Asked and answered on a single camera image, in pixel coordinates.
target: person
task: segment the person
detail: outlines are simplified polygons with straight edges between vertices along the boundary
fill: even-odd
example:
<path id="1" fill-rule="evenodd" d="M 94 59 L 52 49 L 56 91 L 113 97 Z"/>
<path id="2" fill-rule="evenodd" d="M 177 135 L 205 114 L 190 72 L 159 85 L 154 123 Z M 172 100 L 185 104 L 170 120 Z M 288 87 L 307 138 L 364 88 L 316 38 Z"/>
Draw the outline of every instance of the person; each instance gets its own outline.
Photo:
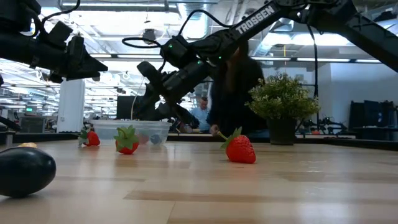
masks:
<path id="1" fill-rule="evenodd" d="M 249 44 L 239 45 L 232 57 L 220 66 L 210 90 L 212 100 L 207 122 L 213 136 L 220 131 L 231 135 L 242 127 L 249 138 L 267 138 L 267 122 L 245 105 L 251 101 L 249 90 L 263 79 L 261 66 L 249 56 Z"/>
<path id="2" fill-rule="evenodd" d="M 206 119 L 209 113 L 207 108 L 207 97 L 200 98 L 200 106 L 194 108 L 190 111 L 190 113 L 199 120 L 199 129 L 202 133 L 208 133 L 210 129 L 210 125 L 207 123 Z"/>

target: light blue shirt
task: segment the light blue shirt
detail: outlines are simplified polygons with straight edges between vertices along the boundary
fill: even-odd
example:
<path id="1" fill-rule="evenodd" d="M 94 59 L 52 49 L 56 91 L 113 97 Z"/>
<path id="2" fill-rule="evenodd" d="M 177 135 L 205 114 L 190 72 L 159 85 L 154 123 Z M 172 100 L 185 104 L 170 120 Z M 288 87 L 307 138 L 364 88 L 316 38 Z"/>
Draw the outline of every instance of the light blue shirt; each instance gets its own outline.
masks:
<path id="1" fill-rule="evenodd" d="M 207 114 L 209 113 L 209 109 L 206 108 L 202 110 L 201 108 L 194 108 L 191 110 L 191 114 L 199 120 L 199 129 L 200 131 L 208 131 L 210 129 L 210 125 L 207 123 Z"/>

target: black monitor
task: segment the black monitor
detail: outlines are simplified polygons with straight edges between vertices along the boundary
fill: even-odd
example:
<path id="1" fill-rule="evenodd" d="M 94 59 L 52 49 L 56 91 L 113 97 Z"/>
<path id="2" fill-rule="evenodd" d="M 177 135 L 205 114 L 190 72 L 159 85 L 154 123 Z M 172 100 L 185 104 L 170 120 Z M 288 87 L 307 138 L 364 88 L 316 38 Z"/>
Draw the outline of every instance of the black monitor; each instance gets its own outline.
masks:
<path id="1" fill-rule="evenodd" d="M 136 96 L 118 96 L 118 105 L 116 108 L 116 119 L 131 119 L 131 106 Z M 143 96 L 137 96 L 134 103 L 134 110 L 138 108 L 139 102 Z"/>

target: man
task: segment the man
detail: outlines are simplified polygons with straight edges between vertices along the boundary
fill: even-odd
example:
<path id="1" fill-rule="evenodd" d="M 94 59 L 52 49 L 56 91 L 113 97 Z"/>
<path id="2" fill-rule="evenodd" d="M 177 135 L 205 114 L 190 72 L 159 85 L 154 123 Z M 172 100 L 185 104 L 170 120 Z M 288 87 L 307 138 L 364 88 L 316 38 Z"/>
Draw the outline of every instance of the man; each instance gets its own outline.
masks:
<path id="1" fill-rule="evenodd" d="M 191 114 L 199 120 L 199 129 L 203 133 L 207 133 L 210 129 L 210 125 L 207 123 L 207 115 L 209 110 L 207 108 L 207 97 L 202 97 L 200 99 L 200 107 L 194 108 L 191 111 Z"/>

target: green strawberry top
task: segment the green strawberry top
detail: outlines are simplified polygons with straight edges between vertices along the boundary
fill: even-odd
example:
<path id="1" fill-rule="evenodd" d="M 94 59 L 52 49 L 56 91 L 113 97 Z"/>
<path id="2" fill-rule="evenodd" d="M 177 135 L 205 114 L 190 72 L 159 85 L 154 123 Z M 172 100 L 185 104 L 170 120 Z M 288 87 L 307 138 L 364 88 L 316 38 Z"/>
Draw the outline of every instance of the green strawberry top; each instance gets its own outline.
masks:
<path id="1" fill-rule="evenodd" d="M 87 140 L 87 134 L 88 134 L 88 132 L 87 132 L 84 128 L 81 129 L 80 135 L 79 135 L 79 137 L 78 137 L 79 146 L 81 146 L 83 143 L 87 143 L 87 142 L 88 142 L 88 140 Z"/>
<path id="2" fill-rule="evenodd" d="M 128 128 L 121 127 L 117 128 L 118 135 L 113 136 L 113 138 L 118 142 L 116 150 L 119 152 L 124 147 L 132 149 L 133 144 L 138 142 L 138 137 L 136 136 L 136 130 L 130 125 Z"/>
<path id="3" fill-rule="evenodd" d="M 218 132 L 218 135 L 225 139 L 224 144 L 221 146 L 222 149 L 226 149 L 228 144 L 236 137 L 240 136 L 242 133 L 242 127 L 235 129 L 234 133 L 230 135 L 228 138 L 225 137 L 221 132 Z"/>

